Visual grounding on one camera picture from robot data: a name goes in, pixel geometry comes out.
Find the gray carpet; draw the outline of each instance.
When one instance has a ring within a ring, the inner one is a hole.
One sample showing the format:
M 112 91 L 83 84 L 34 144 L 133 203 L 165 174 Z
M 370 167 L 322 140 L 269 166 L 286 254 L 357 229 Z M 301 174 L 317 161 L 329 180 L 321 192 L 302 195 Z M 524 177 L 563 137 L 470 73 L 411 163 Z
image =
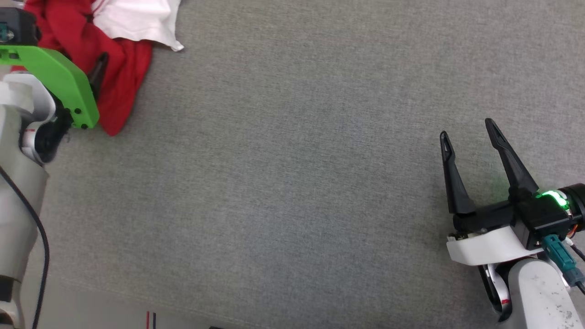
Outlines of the gray carpet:
M 440 131 L 478 204 L 488 116 L 543 189 L 585 182 L 582 1 L 184 0 L 177 31 L 124 130 L 48 167 L 53 278 L 246 328 L 491 328 Z

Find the orange wire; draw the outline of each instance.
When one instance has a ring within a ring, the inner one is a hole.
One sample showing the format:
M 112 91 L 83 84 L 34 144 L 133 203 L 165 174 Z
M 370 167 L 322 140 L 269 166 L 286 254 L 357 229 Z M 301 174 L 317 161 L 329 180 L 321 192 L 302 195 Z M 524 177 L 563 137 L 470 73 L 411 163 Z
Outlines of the orange wire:
M 569 233 L 567 233 L 567 237 L 570 237 L 571 235 L 573 235 L 573 233 L 575 233 L 575 231 L 577 231 L 577 224 L 575 224 L 575 226 L 573 226 L 573 229 L 571 229 L 569 231 Z

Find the red cloth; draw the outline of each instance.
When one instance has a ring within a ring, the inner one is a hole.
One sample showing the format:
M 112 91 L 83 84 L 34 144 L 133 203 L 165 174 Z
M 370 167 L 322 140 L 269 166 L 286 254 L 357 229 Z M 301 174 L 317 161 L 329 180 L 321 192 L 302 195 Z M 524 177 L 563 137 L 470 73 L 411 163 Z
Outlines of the red cloth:
M 116 135 L 132 110 L 136 92 L 150 65 L 152 42 L 110 39 L 91 22 L 93 0 L 28 0 L 25 10 L 37 17 L 39 47 L 58 50 L 86 74 L 103 52 L 108 66 L 99 92 L 99 123 Z

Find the cable connector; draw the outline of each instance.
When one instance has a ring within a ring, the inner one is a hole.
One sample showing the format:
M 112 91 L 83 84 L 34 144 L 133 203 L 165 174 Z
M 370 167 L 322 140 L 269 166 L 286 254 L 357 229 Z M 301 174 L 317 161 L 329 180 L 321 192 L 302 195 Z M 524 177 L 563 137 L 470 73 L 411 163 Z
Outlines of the cable connector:
M 573 246 L 575 245 L 573 243 L 573 240 L 569 239 L 569 237 L 565 237 L 565 239 L 563 240 L 564 243 L 568 244 L 569 246 Z
M 569 245 L 572 243 L 570 239 L 565 240 L 565 242 Z M 577 262 L 569 254 L 556 234 L 544 237 L 542 245 L 543 250 L 548 257 L 559 267 L 560 271 L 563 272 L 563 277 L 569 286 L 575 287 L 579 283 L 583 284 L 583 282 L 585 282 L 585 275 L 579 268 L 577 268 Z

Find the green led light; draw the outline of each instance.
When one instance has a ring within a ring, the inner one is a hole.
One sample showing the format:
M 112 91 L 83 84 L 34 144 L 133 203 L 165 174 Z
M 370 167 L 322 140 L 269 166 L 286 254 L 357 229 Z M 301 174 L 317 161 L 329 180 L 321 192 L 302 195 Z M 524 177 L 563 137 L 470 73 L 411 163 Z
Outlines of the green led light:
M 542 197 L 542 196 L 551 196 L 551 197 L 555 198 L 555 200 L 559 204 L 559 206 L 561 206 L 563 208 L 565 208 L 569 205 L 567 200 L 565 200 L 557 191 L 546 191 L 546 192 L 542 193 L 541 195 L 537 196 L 537 198 Z

